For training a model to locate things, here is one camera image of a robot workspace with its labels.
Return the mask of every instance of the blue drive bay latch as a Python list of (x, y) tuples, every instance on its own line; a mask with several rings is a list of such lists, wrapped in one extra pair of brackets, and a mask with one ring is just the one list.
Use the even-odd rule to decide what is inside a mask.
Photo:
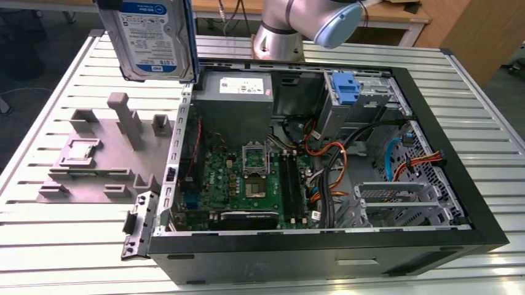
[(333, 73), (332, 85), (336, 89), (340, 104), (353, 105), (361, 94), (361, 84), (351, 73)]

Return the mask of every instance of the slotted aluminum table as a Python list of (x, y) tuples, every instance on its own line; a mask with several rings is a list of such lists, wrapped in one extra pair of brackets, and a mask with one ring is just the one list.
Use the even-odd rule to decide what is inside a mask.
[[(202, 57), (250, 58), (246, 38), (198, 37)], [(408, 68), (511, 244), (417, 277), (177, 286), (153, 260), (121, 262), (130, 205), (35, 202), (73, 127), (75, 108), (115, 119), (110, 92), (127, 92), (142, 119), (176, 119), (178, 82), (126, 82), (107, 35), (87, 39), (0, 176), (0, 293), (520, 294), (525, 292), (525, 145), (455, 56), (437, 49), (305, 43), (309, 62)]]

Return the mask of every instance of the latch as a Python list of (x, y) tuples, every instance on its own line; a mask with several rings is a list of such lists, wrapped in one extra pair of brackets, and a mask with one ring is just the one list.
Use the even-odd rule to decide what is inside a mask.
[(122, 231), (127, 234), (121, 259), (150, 259), (149, 245), (154, 230), (160, 195), (147, 191), (138, 195), (133, 211), (129, 211)]

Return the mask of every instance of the red cable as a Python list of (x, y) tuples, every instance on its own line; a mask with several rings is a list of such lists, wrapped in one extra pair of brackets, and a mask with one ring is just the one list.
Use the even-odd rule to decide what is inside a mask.
[(201, 142), (201, 134), (202, 134), (202, 131), (204, 131), (204, 123), (202, 123), (202, 120), (200, 119), (200, 135), (197, 136), (196, 147), (194, 147), (194, 153), (192, 154), (190, 167), (189, 167), (189, 171), (186, 172), (185, 178), (184, 178), (180, 182), (185, 181), (186, 178), (190, 176), (192, 169), (193, 169), (193, 167), (194, 167), (194, 162), (196, 162), (197, 150), (198, 150), (198, 148), (200, 148), (200, 142)]

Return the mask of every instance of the blue cable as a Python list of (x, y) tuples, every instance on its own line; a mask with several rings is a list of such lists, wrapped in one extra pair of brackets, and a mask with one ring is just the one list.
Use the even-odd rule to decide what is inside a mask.
[(401, 138), (395, 138), (391, 141), (391, 143), (388, 144), (388, 147), (387, 147), (387, 152), (385, 152), (385, 173), (387, 173), (387, 179), (389, 181), (392, 181), (393, 178), (395, 178), (393, 166), (392, 166), (392, 163), (391, 163), (391, 157), (393, 155), (393, 148), (395, 148), (396, 144), (400, 143), (400, 142), (401, 142)]

